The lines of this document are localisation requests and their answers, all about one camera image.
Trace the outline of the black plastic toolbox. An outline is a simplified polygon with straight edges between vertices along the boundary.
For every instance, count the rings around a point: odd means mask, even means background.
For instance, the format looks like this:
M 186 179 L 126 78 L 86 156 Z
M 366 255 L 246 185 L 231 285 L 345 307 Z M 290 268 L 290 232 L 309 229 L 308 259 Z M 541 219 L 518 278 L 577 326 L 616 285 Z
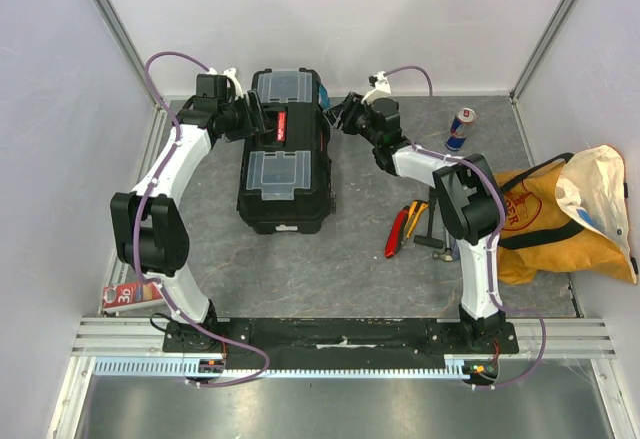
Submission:
M 319 74 L 309 68 L 264 69 L 252 88 L 277 141 L 244 142 L 237 211 L 258 234 L 315 234 L 335 209 L 328 145 L 329 104 Z

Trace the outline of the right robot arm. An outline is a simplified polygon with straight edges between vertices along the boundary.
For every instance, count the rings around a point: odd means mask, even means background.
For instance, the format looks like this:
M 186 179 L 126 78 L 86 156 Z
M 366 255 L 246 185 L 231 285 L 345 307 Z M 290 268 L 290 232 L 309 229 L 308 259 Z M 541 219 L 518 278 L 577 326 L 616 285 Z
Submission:
M 359 135 L 373 146 L 378 167 L 436 191 L 442 222 L 460 252 L 463 293 L 458 340 L 467 351 L 483 351 L 505 321 L 497 286 L 497 246 L 506 219 L 501 192 L 484 156 L 465 158 L 427 150 L 411 142 L 390 98 L 366 102 L 350 93 L 324 111 L 329 124 Z

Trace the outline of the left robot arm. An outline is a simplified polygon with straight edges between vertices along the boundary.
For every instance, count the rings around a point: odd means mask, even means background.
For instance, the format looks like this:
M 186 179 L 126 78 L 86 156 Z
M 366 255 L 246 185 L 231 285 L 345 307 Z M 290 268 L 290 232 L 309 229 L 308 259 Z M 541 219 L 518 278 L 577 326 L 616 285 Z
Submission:
M 211 301 L 187 264 L 190 239 L 179 204 L 197 166 L 216 142 L 266 131 L 266 114 L 254 90 L 242 89 L 237 71 L 212 69 L 196 78 L 196 93 L 173 116 L 159 156 L 128 193 L 116 193 L 110 212 L 119 260 L 145 284 L 153 284 L 174 320 L 188 324 L 185 339 L 210 351 L 220 339 Z

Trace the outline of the red bull can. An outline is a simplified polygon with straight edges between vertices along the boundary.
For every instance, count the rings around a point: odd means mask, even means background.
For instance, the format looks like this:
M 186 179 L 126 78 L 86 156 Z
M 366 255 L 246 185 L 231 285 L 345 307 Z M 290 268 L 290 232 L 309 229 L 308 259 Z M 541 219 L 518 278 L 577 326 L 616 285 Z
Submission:
M 476 113 L 470 108 L 461 108 L 455 114 L 450 129 L 449 137 L 445 141 L 445 147 L 451 151 L 460 150 L 475 124 Z

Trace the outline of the red white small box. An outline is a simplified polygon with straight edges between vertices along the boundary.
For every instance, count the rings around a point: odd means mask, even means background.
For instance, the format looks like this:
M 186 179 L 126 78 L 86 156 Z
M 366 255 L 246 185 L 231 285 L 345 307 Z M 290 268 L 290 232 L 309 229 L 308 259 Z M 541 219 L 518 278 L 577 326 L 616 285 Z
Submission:
M 102 310 L 108 313 L 132 311 L 162 303 L 162 295 L 153 283 L 123 283 L 103 290 Z

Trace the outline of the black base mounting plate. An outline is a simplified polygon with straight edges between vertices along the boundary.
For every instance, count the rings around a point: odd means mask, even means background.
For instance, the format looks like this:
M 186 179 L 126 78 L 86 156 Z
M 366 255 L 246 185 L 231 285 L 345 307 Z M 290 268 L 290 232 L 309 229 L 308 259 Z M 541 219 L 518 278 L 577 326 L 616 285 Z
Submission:
M 213 332 L 288 367 L 438 367 L 448 354 L 519 352 L 509 322 L 477 335 L 459 320 L 435 318 L 231 318 L 218 320 Z

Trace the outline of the yellow tote bag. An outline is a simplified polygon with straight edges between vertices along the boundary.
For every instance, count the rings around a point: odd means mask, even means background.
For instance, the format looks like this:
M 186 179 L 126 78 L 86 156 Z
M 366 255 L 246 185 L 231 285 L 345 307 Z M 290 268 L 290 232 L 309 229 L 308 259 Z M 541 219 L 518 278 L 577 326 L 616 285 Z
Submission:
M 539 271 L 594 271 L 637 282 L 625 165 L 616 149 L 601 145 L 562 153 L 495 178 L 506 204 L 497 249 L 500 281 L 529 283 Z

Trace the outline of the red handled pliers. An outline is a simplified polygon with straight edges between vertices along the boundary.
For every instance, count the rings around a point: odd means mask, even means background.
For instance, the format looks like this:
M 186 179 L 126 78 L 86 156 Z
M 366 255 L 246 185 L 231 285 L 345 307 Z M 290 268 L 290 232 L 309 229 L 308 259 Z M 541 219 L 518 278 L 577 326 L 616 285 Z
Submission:
M 386 259 L 390 259 L 397 255 L 402 248 L 402 242 L 404 239 L 404 230 L 409 216 L 409 207 L 403 207 L 396 215 L 394 223 L 390 229 L 384 256 Z

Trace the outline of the aluminium front frame rail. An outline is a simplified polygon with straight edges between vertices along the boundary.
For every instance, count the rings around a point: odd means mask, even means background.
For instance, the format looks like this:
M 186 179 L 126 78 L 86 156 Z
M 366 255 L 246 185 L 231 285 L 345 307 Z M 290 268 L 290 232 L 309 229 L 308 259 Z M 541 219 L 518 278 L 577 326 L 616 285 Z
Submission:
M 614 346 L 601 319 L 546 318 L 545 359 L 613 359 Z M 543 343 L 539 321 L 512 320 L 519 344 L 517 354 L 500 354 L 502 360 L 537 357 Z M 164 357 L 164 335 L 145 318 L 83 318 L 72 346 L 79 356 Z

